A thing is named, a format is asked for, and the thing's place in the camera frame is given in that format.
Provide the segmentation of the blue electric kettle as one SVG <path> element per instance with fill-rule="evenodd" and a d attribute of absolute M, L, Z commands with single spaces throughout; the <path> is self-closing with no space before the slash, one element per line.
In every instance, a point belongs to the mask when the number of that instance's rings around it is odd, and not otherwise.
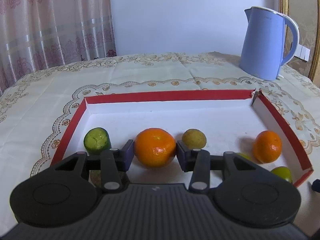
<path fill-rule="evenodd" d="M 239 67 L 257 78 L 275 80 L 281 67 L 293 57 L 299 45 L 298 24 L 289 16 L 265 7 L 245 10 L 248 27 Z M 292 47 L 284 56 L 286 27 L 293 35 Z"/>

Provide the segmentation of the green cucumber chunk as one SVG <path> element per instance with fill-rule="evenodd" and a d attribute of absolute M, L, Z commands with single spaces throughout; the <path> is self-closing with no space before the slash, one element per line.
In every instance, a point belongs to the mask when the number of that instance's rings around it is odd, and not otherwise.
<path fill-rule="evenodd" d="M 84 137 L 84 147 L 88 154 L 99 155 L 112 147 L 107 130 L 96 127 L 87 132 Z"/>

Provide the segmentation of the gold padded headboard frame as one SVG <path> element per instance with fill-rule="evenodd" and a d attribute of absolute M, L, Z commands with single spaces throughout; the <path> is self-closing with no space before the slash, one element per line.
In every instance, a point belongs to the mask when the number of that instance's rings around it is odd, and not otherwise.
<path fill-rule="evenodd" d="M 299 44 L 310 49 L 308 61 L 294 57 L 287 65 L 319 86 L 319 0 L 278 0 L 278 9 L 297 22 Z"/>

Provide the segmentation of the dark cucumber chunk notched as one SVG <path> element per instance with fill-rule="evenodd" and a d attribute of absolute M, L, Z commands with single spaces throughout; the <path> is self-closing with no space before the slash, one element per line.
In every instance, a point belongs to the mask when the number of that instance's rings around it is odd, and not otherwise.
<path fill-rule="evenodd" d="M 126 186 L 130 183 L 130 180 L 125 172 L 118 172 L 118 174 L 120 176 L 123 186 Z M 89 176 L 92 184 L 97 188 L 101 188 L 101 171 L 91 170 Z"/>

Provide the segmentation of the embroidered cream tablecloth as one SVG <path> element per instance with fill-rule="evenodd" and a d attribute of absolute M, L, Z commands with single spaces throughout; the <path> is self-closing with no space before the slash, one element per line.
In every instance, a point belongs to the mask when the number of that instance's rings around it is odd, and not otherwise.
<path fill-rule="evenodd" d="M 71 63 L 27 74 L 1 96 L 1 233 L 16 224 L 9 206 L 13 188 L 49 165 L 86 95 L 161 90 L 261 90 L 289 123 L 313 165 L 299 187 L 295 224 L 307 234 L 319 228 L 319 88 L 289 66 L 275 81 L 242 71 L 239 57 L 218 52 L 138 54 Z"/>

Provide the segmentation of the orange tangerine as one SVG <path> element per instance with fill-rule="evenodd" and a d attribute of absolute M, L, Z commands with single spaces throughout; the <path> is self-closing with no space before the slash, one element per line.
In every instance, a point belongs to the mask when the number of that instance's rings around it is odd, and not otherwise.
<path fill-rule="evenodd" d="M 135 156 L 148 168 L 160 168 L 170 164 L 176 155 L 174 137 L 161 128 L 148 128 L 135 139 Z"/>
<path fill-rule="evenodd" d="M 267 164 L 276 161 L 282 151 L 282 140 L 280 136 L 273 131 L 263 131 L 256 137 L 252 153 L 261 163 Z"/>

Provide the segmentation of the pink patterned curtain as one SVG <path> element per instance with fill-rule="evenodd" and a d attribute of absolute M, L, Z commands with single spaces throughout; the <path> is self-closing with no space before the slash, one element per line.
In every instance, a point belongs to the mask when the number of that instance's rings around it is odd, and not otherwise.
<path fill-rule="evenodd" d="M 110 0 L 1 0 L 1 91 L 38 70 L 115 55 Z"/>

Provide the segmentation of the white wall switch panel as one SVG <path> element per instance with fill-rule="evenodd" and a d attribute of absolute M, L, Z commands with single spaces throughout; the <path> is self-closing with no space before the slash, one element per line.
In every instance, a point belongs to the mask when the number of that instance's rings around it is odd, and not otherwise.
<path fill-rule="evenodd" d="M 297 47 L 297 50 L 295 52 L 295 57 L 298 57 L 299 59 L 308 62 L 310 56 L 310 49 L 306 48 L 305 46 L 299 44 Z"/>

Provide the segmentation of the red shallow cardboard tray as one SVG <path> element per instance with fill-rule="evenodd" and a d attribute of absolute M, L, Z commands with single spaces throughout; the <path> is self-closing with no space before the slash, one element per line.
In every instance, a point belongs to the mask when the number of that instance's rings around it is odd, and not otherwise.
<path fill-rule="evenodd" d="M 226 151 L 250 152 L 256 136 L 276 132 L 283 143 L 281 156 L 265 164 L 290 169 L 295 186 L 313 172 L 313 166 L 299 139 L 276 107 L 256 90 L 176 90 L 87 96 L 71 104 L 72 117 L 62 120 L 64 134 L 52 163 L 84 150 L 83 139 L 92 128 L 108 131 L 111 144 L 121 148 L 147 128 L 162 128 L 175 139 L 190 129 L 201 130 L 206 150 L 212 155 Z"/>

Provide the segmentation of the green tomato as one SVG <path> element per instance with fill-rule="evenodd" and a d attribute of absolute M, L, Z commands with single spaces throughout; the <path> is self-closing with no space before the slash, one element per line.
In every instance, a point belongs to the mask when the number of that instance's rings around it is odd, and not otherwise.
<path fill-rule="evenodd" d="M 292 183 L 292 174 L 288 167 L 280 166 L 271 170 L 271 173 L 279 176 L 280 178 L 286 180 L 289 183 Z"/>
<path fill-rule="evenodd" d="M 255 159 L 246 153 L 238 152 L 238 155 L 255 163 Z"/>

